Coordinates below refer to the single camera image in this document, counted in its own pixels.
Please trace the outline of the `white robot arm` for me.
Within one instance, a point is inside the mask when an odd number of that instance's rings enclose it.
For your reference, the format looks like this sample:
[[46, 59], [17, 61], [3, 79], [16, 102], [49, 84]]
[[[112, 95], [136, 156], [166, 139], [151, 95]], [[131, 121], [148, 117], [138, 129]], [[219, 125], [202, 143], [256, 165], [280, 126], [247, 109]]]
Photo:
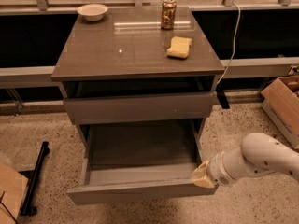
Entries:
[[256, 178], [273, 173], [299, 181], [299, 153], [264, 133], [250, 133], [240, 147], [219, 152], [204, 161], [191, 175], [194, 185], [213, 189], [241, 178]]

